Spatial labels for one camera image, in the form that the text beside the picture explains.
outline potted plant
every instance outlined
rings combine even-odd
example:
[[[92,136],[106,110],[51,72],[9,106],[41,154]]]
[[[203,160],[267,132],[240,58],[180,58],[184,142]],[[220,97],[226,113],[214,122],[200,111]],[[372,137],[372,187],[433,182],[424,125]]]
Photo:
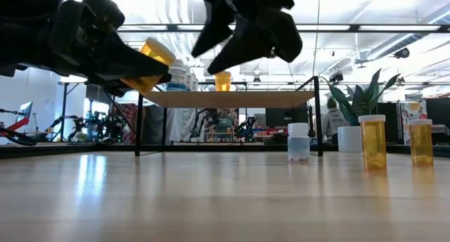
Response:
[[[350,123],[351,127],[340,127],[337,129],[337,137],[339,139],[339,151],[342,152],[361,152],[361,129],[359,127],[358,117],[362,115],[370,115],[373,109],[377,106],[378,99],[383,92],[393,86],[397,82],[398,76],[395,75],[386,83],[384,88],[380,91],[380,84],[378,80],[380,78],[381,69],[379,69],[373,76],[369,87],[363,90],[359,85],[356,85],[355,90],[347,87],[349,98],[345,94],[331,85],[331,95],[339,103],[339,108],[344,115],[345,119]]]

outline white pot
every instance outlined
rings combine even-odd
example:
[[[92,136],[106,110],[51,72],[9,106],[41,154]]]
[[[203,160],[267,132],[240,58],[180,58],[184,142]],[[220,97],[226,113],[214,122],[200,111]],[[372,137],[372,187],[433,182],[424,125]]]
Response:
[[[339,152],[362,152],[360,126],[340,127],[337,129],[337,137]]]

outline shelf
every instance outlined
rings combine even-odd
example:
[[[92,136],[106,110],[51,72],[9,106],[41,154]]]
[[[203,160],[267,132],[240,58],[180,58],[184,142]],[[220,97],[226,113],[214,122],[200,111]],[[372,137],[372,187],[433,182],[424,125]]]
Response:
[[[313,91],[152,91],[149,101],[165,108],[296,108]]]

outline green leaves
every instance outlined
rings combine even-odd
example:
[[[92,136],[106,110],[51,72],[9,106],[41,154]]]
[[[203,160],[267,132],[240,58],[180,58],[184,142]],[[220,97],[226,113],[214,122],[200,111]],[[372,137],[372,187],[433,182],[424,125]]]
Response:
[[[371,80],[371,84],[368,86],[366,93],[364,96],[366,97],[366,101],[370,101],[374,94],[377,95],[378,93],[375,93],[375,87],[378,86],[378,80],[380,79],[380,73],[381,69],[379,69],[373,76]]]
[[[349,101],[353,101],[354,91],[351,87],[349,87],[349,86],[346,86],[346,87],[347,87],[347,92],[350,95]]]
[[[363,89],[357,85],[354,90],[352,104],[352,112],[356,117],[369,114],[367,103]]]
[[[371,83],[366,90],[363,90],[360,86],[356,85],[355,90],[353,91],[352,88],[347,86],[347,91],[352,98],[351,105],[348,98],[340,89],[330,85],[330,83],[322,77],[330,87],[333,98],[340,104],[340,110],[351,126],[358,126],[358,116],[369,115],[376,107],[378,99],[383,92],[397,82],[399,75],[395,75],[389,79],[384,88],[379,91],[380,85],[378,84],[378,80],[380,79],[380,73],[381,69],[372,76]]]
[[[358,118],[350,112],[345,106],[339,106],[340,111],[351,126],[359,126]]]
[[[328,84],[328,87],[330,87],[331,95],[333,95],[333,98],[339,103],[344,105],[348,110],[351,109],[351,105],[349,101],[347,100],[347,97],[345,94],[337,87],[332,86],[328,81],[325,82]]]
[[[389,89],[391,86],[393,86],[395,84],[395,82],[397,82],[397,78],[399,76],[400,76],[400,74],[397,74],[394,77],[391,77],[391,79],[389,79],[389,81],[387,81],[385,87],[380,91],[380,93],[371,99],[371,101],[368,103],[369,110],[372,110],[375,108],[375,106],[377,105],[377,102],[378,102],[378,98],[380,98],[380,96],[383,94],[384,91]]]

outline white ceiling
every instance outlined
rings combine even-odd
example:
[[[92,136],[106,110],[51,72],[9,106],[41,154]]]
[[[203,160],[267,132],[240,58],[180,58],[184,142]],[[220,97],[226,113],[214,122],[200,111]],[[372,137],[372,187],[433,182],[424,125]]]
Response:
[[[189,23],[203,24],[205,7],[202,0],[113,0],[126,15],[126,24],[168,24]],[[295,7],[290,11],[297,24],[302,23],[382,23],[382,24],[427,24],[435,18],[437,11],[450,11],[450,0],[295,0]],[[175,55],[185,61],[192,60],[192,49],[198,33],[122,33],[124,41],[130,46],[141,46],[147,37],[154,37],[171,49]],[[329,75],[335,71],[345,74],[345,81],[369,81],[371,73],[383,68],[382,77],[387,79],[400,72],[407,75],[407,80],[424,74],[429,65],[441,61],[439,67],[432,70],[448,68],[450,60],[449,45],[437,50],[426,51],[450,41],[448,34],[431,34],[408,48],[411,57],[394,59],[384,57],[370,63],[365,68],[354,64],[357,52],[369,51],[385,45],[388,39],[404,34],[326,34],[301,33],[304,41],[303,52],[291,64],[274,58],[262,58],[245,63],[231,70],[233,80],[251,81],[255,71],[260,71],[262,81],[299,81],[302,82],[314,74]],[[200,57],[200,62],[207,66],[220,50],[217,48]]]

